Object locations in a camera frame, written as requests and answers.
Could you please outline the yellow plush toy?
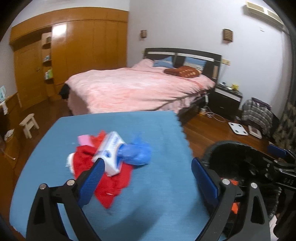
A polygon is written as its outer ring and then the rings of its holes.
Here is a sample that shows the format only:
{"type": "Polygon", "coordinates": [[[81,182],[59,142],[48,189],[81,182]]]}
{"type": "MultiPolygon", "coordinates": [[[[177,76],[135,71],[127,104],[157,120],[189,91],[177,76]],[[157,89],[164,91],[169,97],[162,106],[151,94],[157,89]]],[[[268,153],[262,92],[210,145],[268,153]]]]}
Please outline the yellow plush toy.
{"type": "Polygon", "coordinates": [[[234,91],[238,91],[239,90],[239,86],[237,84],[232,84],[231,88],[234,91]]]}

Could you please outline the pink paper piece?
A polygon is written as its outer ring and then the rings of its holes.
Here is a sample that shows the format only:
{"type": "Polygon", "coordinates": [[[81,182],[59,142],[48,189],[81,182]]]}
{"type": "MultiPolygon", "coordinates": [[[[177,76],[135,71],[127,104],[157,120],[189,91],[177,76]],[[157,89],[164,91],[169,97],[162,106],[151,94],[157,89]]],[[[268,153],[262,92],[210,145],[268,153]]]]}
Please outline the pink paper piece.
{"type": "Polygon", "coordinates": [[[80,146],[91,146],[94,147],[90,135],[80,135],[77,137],[78,144],[80,146]]]}

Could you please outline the wall lamp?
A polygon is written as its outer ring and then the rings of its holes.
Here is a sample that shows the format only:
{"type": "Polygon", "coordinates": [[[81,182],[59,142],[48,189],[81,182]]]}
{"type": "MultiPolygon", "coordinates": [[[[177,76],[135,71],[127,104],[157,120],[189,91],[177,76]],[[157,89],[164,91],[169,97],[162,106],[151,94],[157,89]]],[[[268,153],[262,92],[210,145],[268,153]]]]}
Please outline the wall lamp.
{"type": "Polygon", "coordinates": [[[233,31],[230,29],[223,29],[222,37],[223,37],[223,42],[232,43],[233,42],[233,31]]]}
{"type": "Polygon", "coordinates": [[[147,37],[147,30],[141,30],[140,31],[140,38],[145,39],[147,37]]]}

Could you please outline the plaid cloth on chair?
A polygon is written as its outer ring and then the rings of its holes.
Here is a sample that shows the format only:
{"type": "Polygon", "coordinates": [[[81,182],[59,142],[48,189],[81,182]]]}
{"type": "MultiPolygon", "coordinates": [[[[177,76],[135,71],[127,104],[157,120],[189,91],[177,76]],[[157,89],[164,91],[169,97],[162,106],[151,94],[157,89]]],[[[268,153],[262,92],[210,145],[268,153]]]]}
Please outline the plaid cloth on chair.
{"type": "Polygon", "coordinates": [[[241,120],[257,124],[264,135],[270,136],[273,113],[269,104],[254,97],[247,100],[242,106],[241,120]]]}

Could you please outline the right blue pillow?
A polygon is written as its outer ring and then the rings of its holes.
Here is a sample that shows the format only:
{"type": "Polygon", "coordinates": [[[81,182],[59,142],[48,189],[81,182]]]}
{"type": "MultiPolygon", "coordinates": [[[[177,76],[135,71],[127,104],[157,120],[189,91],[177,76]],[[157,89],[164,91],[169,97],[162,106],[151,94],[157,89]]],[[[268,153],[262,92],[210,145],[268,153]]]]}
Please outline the right blue pillow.
{"type": "Polygon", "coordinates": [[[206,60],[196,59],[196,58],[192,58],[192,57],[186,57],[183,65],[195,68],[195,69],[203,72],[206,63],[207,63],[206,60]]]}

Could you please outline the right wall lamp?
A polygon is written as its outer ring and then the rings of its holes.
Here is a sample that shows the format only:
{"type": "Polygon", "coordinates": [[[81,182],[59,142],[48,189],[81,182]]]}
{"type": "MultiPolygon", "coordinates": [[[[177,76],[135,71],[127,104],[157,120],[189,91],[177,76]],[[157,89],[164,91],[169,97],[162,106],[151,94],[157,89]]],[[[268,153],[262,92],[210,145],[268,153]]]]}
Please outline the right wall lamp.
{"type": "Polygon", "coordinates": [[[233,31],[230,29],[223,29],[222,37],[223,37],[223,42],[232,43],[233,42],[233,31]]]}

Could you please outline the white bathroom scale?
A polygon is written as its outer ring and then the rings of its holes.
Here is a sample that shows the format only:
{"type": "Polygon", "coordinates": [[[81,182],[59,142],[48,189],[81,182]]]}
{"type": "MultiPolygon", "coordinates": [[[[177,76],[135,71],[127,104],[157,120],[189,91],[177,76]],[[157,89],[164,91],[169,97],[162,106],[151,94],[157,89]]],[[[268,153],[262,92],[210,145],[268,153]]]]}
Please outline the white bathroom scale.
{"type": "Polygon", "coordinates": [[[241,136],[248,136],[248,132],[245,130],[245,128],[241,124],[229,122],[228,125],[235,134],[241,135],[241,136]]]}

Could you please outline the wall air conditioner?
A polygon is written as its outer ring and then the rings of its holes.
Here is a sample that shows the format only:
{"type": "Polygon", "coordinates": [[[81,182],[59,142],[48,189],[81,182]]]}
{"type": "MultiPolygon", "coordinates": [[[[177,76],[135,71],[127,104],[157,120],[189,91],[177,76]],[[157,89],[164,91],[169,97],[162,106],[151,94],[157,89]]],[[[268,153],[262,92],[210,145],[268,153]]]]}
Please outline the wall air conditioner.
{"type": "Polygon", "coordinates": [[[270,25],[277,27],[281,31],[285,30],[285,25],[283,21],[275,12],[263,6],[250,3],[250,2],[246,2],[245,9],[248,12],[248,14],[251,15],[252,17],[265,21],[270,25]]]}

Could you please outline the bed with pink duvet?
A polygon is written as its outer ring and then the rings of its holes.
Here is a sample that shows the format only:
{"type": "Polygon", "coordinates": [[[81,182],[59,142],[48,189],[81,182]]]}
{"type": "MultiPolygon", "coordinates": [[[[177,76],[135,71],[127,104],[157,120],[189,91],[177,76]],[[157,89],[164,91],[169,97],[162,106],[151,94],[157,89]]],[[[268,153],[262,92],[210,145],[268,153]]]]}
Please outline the bed with pink duvet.
{"type": "Polygon", "coordinates": [[[146,48],[143,58],[131,67],[89,70],[71,76],[59,94],[74,115],[129,111],[173,111],[184,115],[197,107],[214,89],[218,80],[220,54],[182,49],[146,48]],[[155,60],[172,56],[174,68],[186,57],[206,60],[200,76],[184,78],[153,67],[155,60]]]}

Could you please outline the small white wooden stool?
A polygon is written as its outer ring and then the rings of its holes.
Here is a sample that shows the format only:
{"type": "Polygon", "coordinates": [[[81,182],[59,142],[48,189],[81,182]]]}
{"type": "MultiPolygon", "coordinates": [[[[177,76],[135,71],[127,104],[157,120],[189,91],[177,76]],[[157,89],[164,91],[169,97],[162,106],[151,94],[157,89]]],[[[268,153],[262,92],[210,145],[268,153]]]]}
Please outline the small white wooden stool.
{"type": "Polygon", "coordinates": [[[31,128],[39,129],[39,125],[35,120],[34,113],[28,114],[19,124],[19,126],[23,129],[23,133],[26,138],[32,138],[31,128]]]}

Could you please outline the blue pillow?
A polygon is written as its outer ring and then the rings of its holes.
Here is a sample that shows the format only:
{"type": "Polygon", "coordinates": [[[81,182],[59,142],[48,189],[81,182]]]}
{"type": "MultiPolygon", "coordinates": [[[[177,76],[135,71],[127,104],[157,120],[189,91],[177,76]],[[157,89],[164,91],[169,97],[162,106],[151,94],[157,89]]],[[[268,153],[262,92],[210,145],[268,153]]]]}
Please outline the blue pillow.
{"type": "Polygon", "coordinates": [[[172,56],[160,60],[155,60],[153,67],[174,68],[172,56]]]}
{"type": "Polygon", "coordinates": [[[207,63],[206,60],[196,59],[196,58],[192,58],[192,57],[186,57],[183,65],[195,68],[195,69],[203,72],[206,63],[207,63]]]}

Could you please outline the brown dotted pillow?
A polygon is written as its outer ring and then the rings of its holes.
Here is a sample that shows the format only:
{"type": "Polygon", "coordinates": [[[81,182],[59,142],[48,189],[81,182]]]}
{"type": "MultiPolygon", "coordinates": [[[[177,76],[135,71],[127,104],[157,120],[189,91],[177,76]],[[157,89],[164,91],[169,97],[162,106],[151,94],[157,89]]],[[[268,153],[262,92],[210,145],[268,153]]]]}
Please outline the brown dotted pillow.
{"type": "Polygon", "coordinates": [[[165,74],[184,78],[195,78],[201,75],[201,71],[190,66],[180,66],[179,68],[166,68],[165,74]]]}

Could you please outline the blue table mat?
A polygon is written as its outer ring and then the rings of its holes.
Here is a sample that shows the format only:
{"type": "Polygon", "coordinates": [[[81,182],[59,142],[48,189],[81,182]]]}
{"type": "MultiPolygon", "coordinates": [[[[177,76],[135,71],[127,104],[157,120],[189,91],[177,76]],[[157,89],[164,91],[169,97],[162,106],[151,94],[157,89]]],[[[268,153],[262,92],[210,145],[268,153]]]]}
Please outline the blue table mat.
{"type": "Polygon", "coordinates": [[[83,207],[102,240],[195,240],[209,214],[191,170],[192,151],[171,111],[101,113],[60,118],[39,141],[15,186],[10,224],[26,234],[37,189],[75,179],[92,165],[93,145],[114,133],[117,141],[149,145],[149,163],[121,163],[119,173],[104,174],[83,207]]]}

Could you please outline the red white book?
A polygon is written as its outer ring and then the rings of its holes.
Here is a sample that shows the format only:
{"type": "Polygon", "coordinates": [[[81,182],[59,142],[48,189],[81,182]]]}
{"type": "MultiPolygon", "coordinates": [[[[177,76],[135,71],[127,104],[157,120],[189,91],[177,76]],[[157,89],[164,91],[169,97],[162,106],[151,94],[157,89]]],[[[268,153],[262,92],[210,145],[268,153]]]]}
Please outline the red white book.
{"type": "Polygon", "coordinates": [[[248,126],[249,133],[259,139],[262,139],[261,132],[253,126],[248,126]]]}

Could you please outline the red cloth garment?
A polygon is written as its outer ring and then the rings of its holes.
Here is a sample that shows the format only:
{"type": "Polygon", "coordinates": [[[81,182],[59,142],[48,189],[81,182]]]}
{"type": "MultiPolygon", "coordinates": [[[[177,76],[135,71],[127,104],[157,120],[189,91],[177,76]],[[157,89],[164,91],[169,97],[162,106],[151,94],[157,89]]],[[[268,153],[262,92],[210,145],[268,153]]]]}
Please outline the red cloth garment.
{"type": "MultiPolygon", "coordinates": [[[[75,152],[67,157],[66,167],[70,169],[75,179],[77,179],[83,171],[87,171],[92,167],[92,157],[105,136],[105,131],[101,131],[97,136],[90,135],[94,147],[80,146],[78,144],[75,152]]],[[[119,174],[114,176],[103,174],[94,195],[104,208],[109,209],[115,197],[121,193],[123,188],[129,185],[132,171],[132,165],[123,163],[119,174]]]]}

